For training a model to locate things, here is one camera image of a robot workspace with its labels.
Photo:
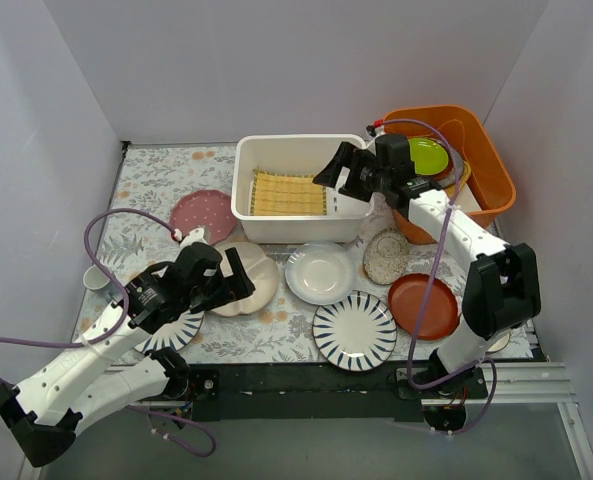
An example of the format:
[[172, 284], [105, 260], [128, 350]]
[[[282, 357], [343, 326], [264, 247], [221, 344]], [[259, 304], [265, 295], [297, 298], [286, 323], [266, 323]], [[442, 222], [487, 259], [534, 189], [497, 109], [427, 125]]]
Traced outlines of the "yellow bamboo mat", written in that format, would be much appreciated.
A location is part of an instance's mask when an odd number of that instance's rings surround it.
[[252, 182], [252, 216], [324, 216], [326, 188], [313, 175], [287, 175], [256, 168]]

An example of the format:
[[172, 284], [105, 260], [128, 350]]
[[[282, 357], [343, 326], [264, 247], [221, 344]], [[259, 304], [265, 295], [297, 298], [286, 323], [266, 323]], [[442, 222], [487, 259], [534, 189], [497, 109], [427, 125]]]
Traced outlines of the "blue striped white plate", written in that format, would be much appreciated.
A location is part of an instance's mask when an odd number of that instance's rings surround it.
[[366, 372], [389, 359], [397, 341], [397, 325], [387, 305], [364, 291], [319, 306], [312, 322], [319, 353], [334, 366]]

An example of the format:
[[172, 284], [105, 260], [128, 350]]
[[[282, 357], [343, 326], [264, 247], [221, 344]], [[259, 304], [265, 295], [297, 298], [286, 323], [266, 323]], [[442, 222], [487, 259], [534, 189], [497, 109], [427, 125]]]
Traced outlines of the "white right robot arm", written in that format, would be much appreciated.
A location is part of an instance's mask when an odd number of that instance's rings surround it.
[[432, 352], [426, 370], [406, 373], [412, 388], [455, 395], [499, 335], [540, 313], [534, 250], [490, 234], [457, 209], [434, 179], [417, 174], [404, 135], [377, 137], [373, 151], [341, 142], [313, 181], [363, 202], [382, 194], [389, 207], [429, 233], [437, 252], [451, 255], [466, 273], [460, 325]]

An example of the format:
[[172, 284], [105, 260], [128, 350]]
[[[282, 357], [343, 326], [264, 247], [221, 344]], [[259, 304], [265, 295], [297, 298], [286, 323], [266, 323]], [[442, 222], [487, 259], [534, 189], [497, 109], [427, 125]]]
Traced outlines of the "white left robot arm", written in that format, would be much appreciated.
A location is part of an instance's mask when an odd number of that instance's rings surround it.
[[184, 396], [190, 368], [171, 347], [151, 349], [119, 373], [107, 369], [182, 315], [213, 310], [254, 291], [235, 249], [219, 253], [202, 242], [134, 277], [126, 299], [105, 308], [81, 335], [80, 347], [64, 350], [16, 385], [0, 383], [0, 416], [26, 459], [43, 467], [106, 416], [142, 399]]

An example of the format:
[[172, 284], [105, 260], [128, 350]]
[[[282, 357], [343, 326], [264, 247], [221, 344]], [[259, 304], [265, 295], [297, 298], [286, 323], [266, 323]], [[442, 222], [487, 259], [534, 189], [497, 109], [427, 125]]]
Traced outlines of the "white plastic bin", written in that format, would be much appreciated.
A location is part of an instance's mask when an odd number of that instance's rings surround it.
[[341, 196], [335, 188], [326, 190], [325, 215], [258, 216], [251, 208], [257, 170], [314, 176], [330, 162], [343, 141], [356, 147], [365, 146], [365, 141], [354, 134], [253, 135], [238, 142], [231, 210], [250, 241], [261, 244], [344, 243], [357, 237], [361, 224], [373, 213], [374, 203]]

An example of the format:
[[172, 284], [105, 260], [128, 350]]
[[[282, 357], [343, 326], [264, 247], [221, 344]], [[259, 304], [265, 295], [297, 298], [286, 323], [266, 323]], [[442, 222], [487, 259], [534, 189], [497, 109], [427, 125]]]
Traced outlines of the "white board in bin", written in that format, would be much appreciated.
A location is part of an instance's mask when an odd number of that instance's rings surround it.
[[479, 205], [468, 184], [465, 184], [460, 188], [455, 205], [459, 210], [462, 210], [466, 214], [482, 211], [481, 206]]

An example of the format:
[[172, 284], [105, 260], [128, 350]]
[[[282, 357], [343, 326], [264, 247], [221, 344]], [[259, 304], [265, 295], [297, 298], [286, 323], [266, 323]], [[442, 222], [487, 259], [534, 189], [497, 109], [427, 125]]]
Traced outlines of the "orange plastic bin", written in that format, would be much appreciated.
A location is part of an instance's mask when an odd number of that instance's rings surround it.
[[515, 202], [514, 183], [482, 122], [470, 110], [457, 105], [432, 105], [394, 110], [376, 122], [386, 133], [409, 138], [432, 136], [423, 122], [437, 129], [470, 166], [467, 186], [480, 209], [470, 217], [488, 228]]

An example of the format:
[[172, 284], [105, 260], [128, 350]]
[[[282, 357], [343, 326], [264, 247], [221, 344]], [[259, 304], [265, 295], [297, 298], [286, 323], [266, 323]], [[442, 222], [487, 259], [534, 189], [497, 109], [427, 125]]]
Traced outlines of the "floral table mat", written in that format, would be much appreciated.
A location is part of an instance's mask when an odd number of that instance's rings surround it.
[[[109, 208], [130, 207], [169, 220], [171, 210], [185, 195], [198, 190], [231, 194], [236, 148], [234, 146], [139, 148], [129, 147], [122, 163]], [[364, 250], [378, 232], [395, 226], [393, 213], [382, 196], [373, 197], [373, 213], [363, 221], [358, 236], [345, 244], [357, 267], [355, 289], [387, 299], [389, 287], [372, 283], [363, 269]], [[116, 214], [104, 228], [101, 262], [123, 283], [145, 267], [173, 260], [178, 252], [169, 232], [144, 217]], [[324, 362], [312, 336], [316, 308], [292, 294], [284, 281], [285, 261], [292, 245], [262, 245], [279, 267], [281, 284], [273, 300], [252, 315], [231, 318], [206, 314], [202, 326], [180, 354], [197, 363], [304, 363]], [[411, 246], [405, 273], [429, 273], [435, 245]], [[457, 296], [465, 286], [464, 272], [443, 253], [437, 278]], [[85, 293], [73, 338], [87, 330], [107, 305], [107, 300]], [[398, 330], [390, 360], [406, 360], [410, 337]], [[496, 360], [533, 358], [525, 328], [511, 331], [506, 348], [493, 355]]]

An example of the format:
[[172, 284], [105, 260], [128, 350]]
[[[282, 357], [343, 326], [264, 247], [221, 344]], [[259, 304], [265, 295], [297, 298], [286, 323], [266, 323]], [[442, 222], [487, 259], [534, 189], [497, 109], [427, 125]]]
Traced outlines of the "brown plate under green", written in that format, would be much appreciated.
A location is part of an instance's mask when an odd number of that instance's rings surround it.
[[423, 169], [426, 176], [442, 180], [453, 170], [453, 161], [442, 145], [430, 145], [426, 149]]

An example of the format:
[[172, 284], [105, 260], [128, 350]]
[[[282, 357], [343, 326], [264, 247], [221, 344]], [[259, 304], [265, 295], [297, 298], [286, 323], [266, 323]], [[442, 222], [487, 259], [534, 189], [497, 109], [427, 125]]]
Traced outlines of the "woven yellow basket tray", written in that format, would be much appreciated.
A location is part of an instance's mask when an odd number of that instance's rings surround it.
[[448, 196], [453, 196], [456, 190], [461, 191], [467, 184], [471, 175], [471, 167], [467, 161], [463, 164], [463, 170], [459, 176], [459, 186], [456, 187], [456, 169], [452, 168], [449, 174], [440, 179], [438, 184], [446, 191]]

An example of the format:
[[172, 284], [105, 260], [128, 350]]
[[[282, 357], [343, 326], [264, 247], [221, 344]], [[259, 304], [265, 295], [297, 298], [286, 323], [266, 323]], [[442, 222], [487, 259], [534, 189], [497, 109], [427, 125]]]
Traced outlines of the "pale blue rimmed plate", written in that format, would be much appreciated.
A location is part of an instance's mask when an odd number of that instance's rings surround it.
[[354, 290], [356, 278], [350, 255], [333, 242], [304, 244], [285, 264], [285, 280], [291, 292], [313, 305], [339, 302]]

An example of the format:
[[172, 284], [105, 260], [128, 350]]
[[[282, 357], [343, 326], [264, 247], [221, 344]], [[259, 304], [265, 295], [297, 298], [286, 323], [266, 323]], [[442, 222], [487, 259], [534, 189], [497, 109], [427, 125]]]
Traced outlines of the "white small cup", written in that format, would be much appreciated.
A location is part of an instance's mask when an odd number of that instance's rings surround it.
[[93, 292], [100, 292], [110, 286], [110, 279], [96, 265], [90, 266], [83, 275], [83, 285]]

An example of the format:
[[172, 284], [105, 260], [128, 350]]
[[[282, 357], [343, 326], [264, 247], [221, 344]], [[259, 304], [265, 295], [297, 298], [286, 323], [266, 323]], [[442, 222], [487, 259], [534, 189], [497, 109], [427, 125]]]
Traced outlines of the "red brown plate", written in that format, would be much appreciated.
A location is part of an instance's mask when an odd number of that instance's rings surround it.
[[[428, 281], [428, 274], [407, 274], [397, 279], [388, 292], [392, 316], [397, 325], [408, 334], [414, 332]], [[459, 321], [456, 296], [444, 282], [435, 279], [418, 339], [437, 341], [446, 338], [456, 330]]]

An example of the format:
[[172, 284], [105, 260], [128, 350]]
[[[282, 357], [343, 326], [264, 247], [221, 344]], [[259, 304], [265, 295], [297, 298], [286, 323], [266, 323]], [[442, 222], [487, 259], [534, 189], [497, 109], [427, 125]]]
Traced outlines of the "black rimmed white bowl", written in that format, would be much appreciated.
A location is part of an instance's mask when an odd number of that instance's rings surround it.
[[507, 347], [511, 339], [511, 331], [506, 330], [495, 338], [495, 342], [486, 350], [487, 354], [497, 353]]

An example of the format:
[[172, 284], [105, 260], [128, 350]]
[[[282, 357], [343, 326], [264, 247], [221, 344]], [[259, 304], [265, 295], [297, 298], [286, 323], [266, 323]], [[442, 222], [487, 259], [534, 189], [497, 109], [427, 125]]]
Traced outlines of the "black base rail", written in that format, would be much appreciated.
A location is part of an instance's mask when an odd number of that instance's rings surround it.
[[477, 372], [463, 387], [416, 390], [405, 363], [389, 361], [367, 372], [329, 363], [203, 364], [190, 368], [183, 400], [199, 422], [248, 419], [391, 418], [421, 422], [422, 402], [459, 407], [487, 396]]

